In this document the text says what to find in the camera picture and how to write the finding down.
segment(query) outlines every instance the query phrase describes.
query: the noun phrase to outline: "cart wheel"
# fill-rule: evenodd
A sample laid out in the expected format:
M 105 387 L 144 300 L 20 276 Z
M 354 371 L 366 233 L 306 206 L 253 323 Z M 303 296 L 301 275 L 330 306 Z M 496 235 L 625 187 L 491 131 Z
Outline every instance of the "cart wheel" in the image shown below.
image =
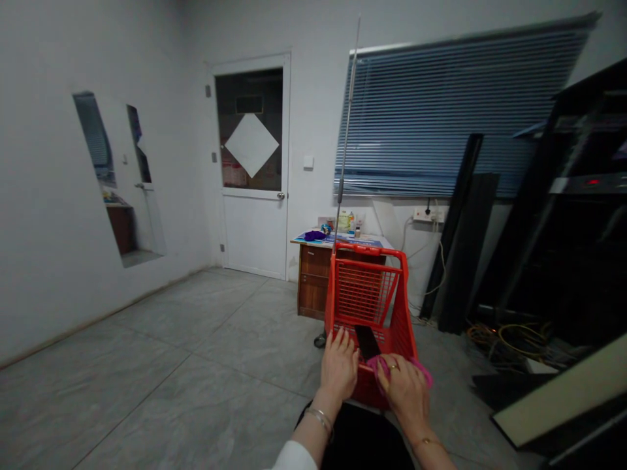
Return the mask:
M 319 334 L 318 336 L 315 337 L 315 340 L 313 341 L 313 345 L 316 346 L 318 349 L 322 349 L 326 344 L 327 344 L 327 332 L 323 332 L 322 334 Z

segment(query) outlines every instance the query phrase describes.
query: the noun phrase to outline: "white wall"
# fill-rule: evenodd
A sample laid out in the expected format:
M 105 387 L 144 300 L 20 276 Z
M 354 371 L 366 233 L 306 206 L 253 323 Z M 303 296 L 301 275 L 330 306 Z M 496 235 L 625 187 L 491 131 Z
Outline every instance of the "white wall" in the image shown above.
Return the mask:
M 210 162 L 218 151 L 216 123 L 202 87 L 215 64 L 291 52 L 290 173 L 288 235 L 296 236 L 316 222 L 318 215 L 335 214 L 332 197 L 335 149 L 346 82 L 348 51 L 355 45 L 357 14 L 361 12 L 360 47 L 423 43 L 456 35 L 516 27 L 603 12 L 596 30 L 581 55 L 570 82 L 576 82 L 627 55 L 627 3 L 624 0 L 350 0 L 310 1 L 192 0 L 185 10 L 190 32 L 191 65 L 195 71 L 193 101 L 197 151 L 202 160 L 208 215 L 219 221 L 219 167 Z M 313 172 L 303 171 L 303 157 L 313 155 Z M 344 199 L 344 206 L 366 205 L 365 232 L 377 232 L 372 207 L 365 200 Z M 396 216 L 402 224 L 415 201 L 399 200 Z M 494 249 L 509 208 L 495 206 L 480 271 Z M 408 229 L 408 253 L 429 238 L 430 227 Z M 217 250 L 220 231 L 214 223 L 209 233 L 212 262 L 221 263 Z M 414 302 L 425 291 L 435 255 L 436 240 L 430 249 L 411 260 Z M 298 250 L 288 248 L 290 280 L 298 277 Z
M 169 0 L 1 3 L 0 363 L 209 263 L 180 14 Z M 138 108 L 167 256 L 122 267 L 77 89 Z

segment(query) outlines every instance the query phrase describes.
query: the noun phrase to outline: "gold bracelet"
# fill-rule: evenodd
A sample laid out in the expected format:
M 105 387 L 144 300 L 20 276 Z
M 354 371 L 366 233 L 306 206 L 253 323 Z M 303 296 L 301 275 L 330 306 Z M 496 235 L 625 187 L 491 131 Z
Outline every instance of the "gold bracelet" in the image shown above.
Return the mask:
M 319 409 L 311 408 L 311 407 L 307 407 L 305 412 L 309 413 L 312 416 L 315 416 L 316 419 L 318 419 L 318 421 L 320 421 L 320 424 L 322 424 L 322 427 L 325 429 L 325 431 L 329 435 L 329 443 L 333 442 L 333 437 L 335 436 L 335 431 L 333 430 L 333 426 L 331 426 L 330 421 L 329 421 L 329 425 L 327 425 L 327 421 L 325 420 L 325 419 L 328 419 L 327 416 L 322 411 L 320 411 Z
M 444 444 L 442 444 L 441 442 L 438 442 L 438 441 L 432 441 L 428 437 L 422 438 L 418 442 L 418 444 L 416 445 L 416 449 L 418 449 L 421 446 L 421 444 L 436 444 L 436 445 L 439 445 L 440 447 L 442 447 L 444 449 L 444 452 L 448 453 L 448 450 L 446 450 L 446 447 L 444 447 Z

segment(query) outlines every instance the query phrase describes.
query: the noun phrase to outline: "power strip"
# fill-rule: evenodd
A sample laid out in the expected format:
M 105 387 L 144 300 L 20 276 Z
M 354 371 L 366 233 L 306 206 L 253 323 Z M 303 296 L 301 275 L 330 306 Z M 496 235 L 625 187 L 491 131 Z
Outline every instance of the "power strip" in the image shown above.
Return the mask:
M 426 206 L 416 206 L 413 209 L 413 220 L 420 222 L 438 222 L 444 223 L 446 220 L 446 213 L 449 208 L 447 206 L 434 206 L 431 204 L 429 207 L 429 213 L 426 213 Z

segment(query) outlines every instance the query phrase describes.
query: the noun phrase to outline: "window blind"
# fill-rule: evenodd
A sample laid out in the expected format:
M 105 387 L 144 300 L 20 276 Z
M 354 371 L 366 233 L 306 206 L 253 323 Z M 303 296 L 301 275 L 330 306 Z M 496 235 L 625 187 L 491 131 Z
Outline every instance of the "window blind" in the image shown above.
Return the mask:
M 451 196 L 466 140 L 485 135 L 475 172 L 516 195 L 536 144 L 513 139 L 546 119 L 597 15 L 413 48 L 359 52 L 344 194 Z M 352 55 L 336 152 L 342 171 Z
M 91 162 L 97 174 L 107 174 L 111 152 L 96 97 L 92 93 L 74 95 L 74 104 L 85 134 Z

